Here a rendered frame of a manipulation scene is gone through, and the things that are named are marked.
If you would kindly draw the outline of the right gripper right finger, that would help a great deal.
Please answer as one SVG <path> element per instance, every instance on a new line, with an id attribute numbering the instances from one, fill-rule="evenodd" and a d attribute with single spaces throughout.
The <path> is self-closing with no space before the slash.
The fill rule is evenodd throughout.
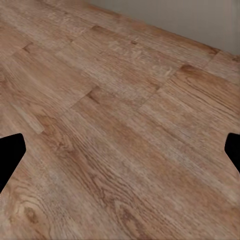
<path id="1" fill-rule="evenodd" d="M 224 150 L 240 172 L 240 134 L 229 133 Z"/>

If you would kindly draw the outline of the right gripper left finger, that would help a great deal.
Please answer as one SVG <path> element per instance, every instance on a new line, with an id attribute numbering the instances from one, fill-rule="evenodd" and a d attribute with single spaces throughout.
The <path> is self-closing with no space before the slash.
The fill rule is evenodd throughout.
<path id="1" fill-rule="evenodd" d="M 0 193 L 26 152 L 21 133 L 0 138 Z"/>

